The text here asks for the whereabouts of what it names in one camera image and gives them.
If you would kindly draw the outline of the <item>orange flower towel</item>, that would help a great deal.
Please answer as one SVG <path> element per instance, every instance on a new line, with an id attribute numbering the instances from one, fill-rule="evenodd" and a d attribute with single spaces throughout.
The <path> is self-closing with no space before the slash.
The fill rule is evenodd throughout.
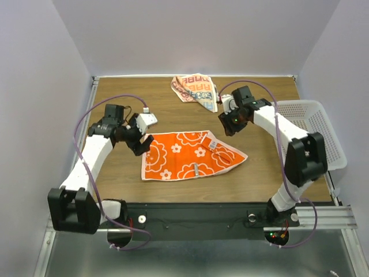
<path id="1" fill-rule="evenodd" d="M 153 137 L 150 150 L 142 156 L 143 181 L 183 181 L 225 174 L 248 158 L 210 130 L 154 133 Z M 198 164 L 198 177 L 194 163 Z"/>

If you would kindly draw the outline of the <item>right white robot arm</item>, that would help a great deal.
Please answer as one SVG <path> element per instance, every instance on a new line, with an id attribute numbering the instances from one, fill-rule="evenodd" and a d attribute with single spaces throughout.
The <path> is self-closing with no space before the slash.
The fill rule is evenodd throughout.
<path id="1" fill-rule="evenodd" d="M 265 218 L 272 225 L 280 224 L 293 213 L 302 194 L 328 170 L 323 135 L 294 125 L 280 114 L 276 100 L 256 99 L 248 86 L 218 95 L 217 102 L 223 107 L 219 120 L 227 136 L 253 123 L 276 139 L 283 183 L 268 200 Z"/>

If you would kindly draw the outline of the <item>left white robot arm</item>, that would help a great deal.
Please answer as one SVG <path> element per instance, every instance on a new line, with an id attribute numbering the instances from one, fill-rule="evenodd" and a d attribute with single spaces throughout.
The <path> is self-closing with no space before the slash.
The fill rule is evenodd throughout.
<path id="1" fill-rule="evenodd" d="M 126 143 L 136 156 L 149 151 L 153 136 L 147 131 L 157 124 L 157 118 L 146 107 L 126 122 L 124 109 L 120 105 L 106 105 L 104 116 L 89 127 L 84 149 L 76 149 L 78 161 L 69 176 L 60 187 L 49 191 L 47 201 L 56 231 L 94 234 L 106 221 L 115 227 L 128 222 L 125 202 L 102 200 L 96 180 L 117 143 Z"/>

